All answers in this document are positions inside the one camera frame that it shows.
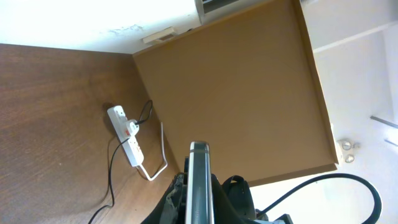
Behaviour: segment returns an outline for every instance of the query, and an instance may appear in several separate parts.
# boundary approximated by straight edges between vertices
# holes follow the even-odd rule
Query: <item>brown desk surface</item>
[[[118,141],[106,109],[137,118],[147,100],[131,55],[0,45],[0,223],[88,223],[111,202]],[[137,136],[150,174],[162,163],[159,132],[153,114]],[[166,154],[169,167],[149,182],[119,151],[116,205],[97,223],[141,222],[177,173]]]

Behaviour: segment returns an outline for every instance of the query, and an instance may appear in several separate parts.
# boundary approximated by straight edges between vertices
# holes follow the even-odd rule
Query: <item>white power strip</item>
[[[136,134],[139,131],[139,125],[136,124],[137,121],[135,119],[127,120],[126,114],[121,106],[114,106],[108,109],[108,115],[116,134],[118,135],[119,141],[124,142],[128,139],[122,144],[122,147],[124,152],[126,152],[130,165],[133,167],[139,166],[148,180],[154,180],[167,167],[167,161],[164,154],[163,123],[160,123],[160,129],[162,135],[162,155],[165,165],[153,177],[149,177],[147,171],[142,165],[142,162],[144,162],[144,155],[136,139]]]

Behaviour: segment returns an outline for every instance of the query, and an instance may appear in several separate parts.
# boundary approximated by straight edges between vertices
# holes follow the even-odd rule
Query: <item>white cable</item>
[[[149,177],[147,171],[145,170],[144,166],[142,164],[139,165],[139,167],[142,169],[144,172],[145,176],[149,181],[153,181],[164,169],[167,167],[167,161],[166,161],[166,156],[164,154],[164,140],[163,140],[163,122],[160,122],[160,130],[161,130],[161,135],[162,135],[162,154],[163,154],[163,161],[166,163],[166,165],[163,166],[153,177]]]

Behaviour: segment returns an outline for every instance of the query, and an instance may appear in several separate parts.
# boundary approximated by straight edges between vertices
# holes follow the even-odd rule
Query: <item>power strip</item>
[[[138,145],[136,134],[138,133],[139,126],[136,125],[136,120],[127,120],[126,114],[121,106],[114,106],[108,109],[108,115],[111,119],[113,127],[118,135],[119,141],[124,142],[122,147],[126,152],[130,165],[133,167],[139,166],[144,161],[144,155]]]

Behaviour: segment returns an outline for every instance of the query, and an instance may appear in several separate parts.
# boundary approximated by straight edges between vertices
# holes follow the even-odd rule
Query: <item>cable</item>
[[[116,152],[118,151],[118,149],[120,148],[120,146],[125,143],[126,141],[128,141],[129,139],[124,140],[123,142],[121,142],[116,149],[113,152],[112,155],[112,159],[111,159],[111,164],[109,165],[109,172],[108,172],[108,184],[109,184],[109,188],[111,189],[111,195],[112,195],[112,205],[104,205],[101,208],[99,208],[94,215],[91,217],[91,219],[89,220],[88,224],[91,224],[95,218],[95,216],[97,216],[97,214],[104,208],[113,208],[114,206],[114,195],[113,195],[113,188],[112,188],[112,164],[113,164],[113,158],[114,155],[116,154]]]
[[[149,109],[148,116],[147,116],[147,118],[142,119],[142,115],[144,114],[145,108],[147,108],[147,105],[148,105],[149,103],[150,103],[150,109]],[[142,109],[142,111],[141,111],[141,114],[140,114],[140,116],[139,116],[139,119],[138,119],[136,125],[142,124],[142,123],[144,123],[145,121],[147,121],[147,120],[149,119],[150,115],[152,114],[152,109],[153,109],[153,107],[154,107],[154,102],[153,102],[152,100],[148,100],[148,101],[145,103],[145,105],[144,105],[144,107],[143,107],[143,109]]]
[[[264,209],[263,211],[259,212],[257,214],[257,218],[260,218],[263,214],[265,214],[269,210],[273,209],[276,205],[281,203],[287,197],[291,196],[294,192],[300,190],[302,187],[304,187],[304,186],[306,186],[308,184],[314,183],[316,181],[319,181],[319,180],[325,180],[325,179],[330,179],[330,178],[353,179],[353,180],[356,180],[356,181],[362,183],[363,185],[365,185],[372,193],[373,200],[374,200],[374,206],[373,206],[372,214],[369,216],[369,218],[367,220],[365,220],[365,222],[363,222],[363,224],[375,224],[377,222],[377,220],[380,217],[381,208],[382,208],[381,198],[380,198],[379,193],[373,187],[373,185],[371,183],[369,183],[367,180],[365,180],[365,179],[363,179],[361,177],[352,175],[352,174],[326,174],[326,175],[321,175],[319,177],[314,177],[314,178],[312,178],[310,180],[307,180],[304,183],[298,185],[297,187],[295,187],[292,190],[290,190],[289,192],[287,192],[285,195],[281,196],[278,200],[276,200],[274,203],[272,203],[266,209]]]
[[[147,177],[147,180],[149,180],[149,181],[153,181],[164,169],[166,169],[166,167],[168,165],[168,163],[166,161],[166,156],[164,154],[163,123],[162,122],[160,122],[160,130],[161,130],[161,135],[162,135],[162,154],[163,154],[163,161],[165,162],[165,165],[153,177],[149,177],[147,171],[145,170],[145,168],[142,164],[139,165],[139,167],[142,169],[145,176]]]
[[[150,103],[150,109],[149,109],[148,116],[147,116],[146,119],[142,119],[142,115],[144,114],[145,109],[147,108],[147,105],[148,105],[149,103]],[[139,119],[138,119],[138,121],[136,122],[136,125],[142,124],[142,123],[146,122],[146,121],[149,119],[150,115],[152,114],[152,109],[153,109],[153,107],[154,107],[154,103],[153,103],[152,100],[148,100],[148,101],[144,104],[144,107],[143,107],[143,109],[142,109],[142,111],[141,111],[141,115],[139,116]],[[155,178],[158,176],[158,174],[161,173],[161,172],[167,167],[167,161],[166,161],[166,158],[165,158],[165,155],[164,155],[163,123],[160,123],[160,127],[161,127],[161,129],[162,129],[162,152],[163,152],[163,160],[166,162],[166,165],[165,165],[155,176],[153,176],[153,179],[155,179]],[[89,220],[88,224],[91,224],[91,223],[93,222],[95,216],[97,216],[97,214],[98,214],[102,209],[104,209],[104,208],[113,208],[113,206],[114,206],[114,194],[113,194],[113,188],[112,188],[112,164],[113,164],[113,158],[114,158],[114,155],[116,154],[116,152],[118,151],[118,149],[120,148],[120,146],[123,145],[123,143],[125,143],[125,142],[128,141],[128,140],[129,140],[129,138],[127,138],[126,140],[124,140],[123,142],[121,142],[121,143],[116,147],[116,149],[114,150],[113,155],[112,155],[111,163],[110,163],[110,165],[109,165],[109,171],[108,171],[108,184],[109,184],[109,188],[111,189],[112,205],[104,205],[104,206],[102,206],[101,208],[99,208],[99,209],[94,213],[94,215],[91,217],[91,219]],[[151,178],[148,177],[148,173],[146,172],[145,168],[142,167],[141,165],[140,165],[140,167],[141,167],[141,169],[144,171],[144,173],[146,174],[148,180],[153,180],[153,179],[151,179]]]

